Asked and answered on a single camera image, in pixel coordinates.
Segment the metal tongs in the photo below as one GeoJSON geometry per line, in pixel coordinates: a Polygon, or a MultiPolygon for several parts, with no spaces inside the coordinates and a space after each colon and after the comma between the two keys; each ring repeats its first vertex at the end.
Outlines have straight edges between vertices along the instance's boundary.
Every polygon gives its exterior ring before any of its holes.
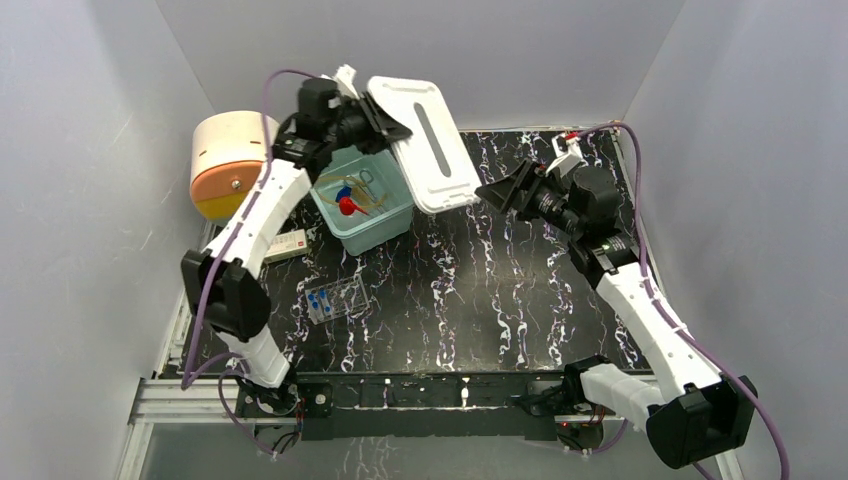
{"type": "Polygon", "coordinates": [[[376,183],[373,173],[369,169],[361,169],[359,171],[359,179],[361,182],[361,190],[370,201],[370,204],[374,208],[382,209],[385,206],[387,194],[377,192],[375,190],[376,183]]]}

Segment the white plastic bin lid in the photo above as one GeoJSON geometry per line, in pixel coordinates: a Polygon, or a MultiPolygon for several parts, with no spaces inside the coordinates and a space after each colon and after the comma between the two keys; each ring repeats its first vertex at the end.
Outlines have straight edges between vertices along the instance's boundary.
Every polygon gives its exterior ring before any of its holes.
{"type": "Polygon", "coordinates": [[[367,92],[411,132],[391,149],[419,210],[437,214],[480,201],[481,180],[435,83],[374,76],[367,92]]]}

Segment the tan rubber band loop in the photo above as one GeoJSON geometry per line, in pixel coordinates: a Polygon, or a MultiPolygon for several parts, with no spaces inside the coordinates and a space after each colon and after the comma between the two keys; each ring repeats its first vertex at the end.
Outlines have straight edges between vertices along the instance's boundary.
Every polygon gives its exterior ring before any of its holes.
{"type": "Polygon", "coordinates": [[[383,213],[385,211],[385,206],[382,209],[377,209],[370,204],[370,201],[366,198],[365,194],[361,190],[361,182],[359,177],[355,176],[323,176],[318,179],[316,194],[322,202],[328,205],[333,205],[338,209],[337,203],[335,202],[335,198],[337,192],[344,185],[350,186],[352,188],[351,197],[358,205],[360,205],[364,210],[368,212],[368,215],[365,216],[383,213]]]}

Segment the teal plastic bin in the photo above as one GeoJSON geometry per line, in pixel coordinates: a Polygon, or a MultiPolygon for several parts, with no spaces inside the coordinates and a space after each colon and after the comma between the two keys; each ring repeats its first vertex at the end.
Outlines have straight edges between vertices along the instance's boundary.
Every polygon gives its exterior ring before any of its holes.
{"type": "Polygon", "coordinates": [[[401,170],[390,153],[383,151],[366,155],[354,147],[338,150],[332,154],[330,165],[319,178],[310,194],[331,233],[341,241],[348,254],[360,255],[409,230],[414,202],[401,170]],[[333,175],[359,177],[361,169],[369,169],[375,177],[375,190],[387,194],[383,213],[346,217],[335,206],[318,198],[316,187],[319,178],[333,175]]]}

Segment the white squeeze bottle red cap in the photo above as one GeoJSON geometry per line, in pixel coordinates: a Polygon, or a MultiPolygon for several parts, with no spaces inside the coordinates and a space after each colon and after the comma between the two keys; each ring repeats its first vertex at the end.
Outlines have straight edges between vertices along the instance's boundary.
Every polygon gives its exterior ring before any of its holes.
{"type": "Polygon", "coordinates": [[[355,213],[368,215],[368,212],[358,205],[351,196],[340,197],[338,199],[337,206],[340,213],[344,216],[351,216],[355,213]]]}

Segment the clear test tube rack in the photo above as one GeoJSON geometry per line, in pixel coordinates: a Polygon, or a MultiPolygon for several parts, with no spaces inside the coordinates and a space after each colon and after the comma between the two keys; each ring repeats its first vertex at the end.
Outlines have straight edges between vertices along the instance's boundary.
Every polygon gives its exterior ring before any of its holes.
{"type": "Polygon", "coordinates": [[[341,278],[331,283],[307,288],[305,301],[312,293],[322,305],[322,318],[318,324],[350,315],[359,315],[370,309],[370,297],[360,274],[341,278]]]}

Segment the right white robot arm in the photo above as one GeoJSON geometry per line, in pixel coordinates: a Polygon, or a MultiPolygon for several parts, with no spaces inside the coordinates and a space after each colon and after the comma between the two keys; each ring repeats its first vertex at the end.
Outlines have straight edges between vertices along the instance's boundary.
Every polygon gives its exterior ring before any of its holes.
{"type": "Polygon", "coordinates": [[[660,294],[641,271],[636,242],[622,230],[622,203],[613,175],[577,167],[565,179],[525,161],[476,195],[519,220],[543,220],[563,232],[572,264],[613,309],[647,359],[655,381],[643,382],[594,355],[565,366],[562,383],[518,398],[527,411],[553,398],[577,414],[596,406],[643,430],[672,469],[743,446],[754,414],[747,377],[733,380],[682,338],[656,306],[660,294]]]}

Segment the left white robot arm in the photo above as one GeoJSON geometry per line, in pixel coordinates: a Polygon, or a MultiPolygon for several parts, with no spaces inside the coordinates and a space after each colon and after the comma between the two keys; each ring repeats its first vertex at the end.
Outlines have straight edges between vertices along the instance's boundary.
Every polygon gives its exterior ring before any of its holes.
{"type": "Polygon", "coordinates": [[[282,122],[264,112],[234,111],[209,117],[195,131],[209,140],[207,153],[245,152],[257,139],[260,170],[222,231],[200,250],[187,251],[181,273],[194,315],[182,389],[212,365],[198,365],[205,327],[228,347],[223,359],[237,361],[248,383],[261,389],[260,403],[275,416],[294,411],[297,387],[287,382],[291,363],[269,325],[270,299],[259,276],[272,240],[304,199],[334,152],[354,147],[364,154],[399,153],[413,136],[400,102],[369,85],[363,93],[340,78],[310,76],[298,90],[295,113],[282,122]]]}

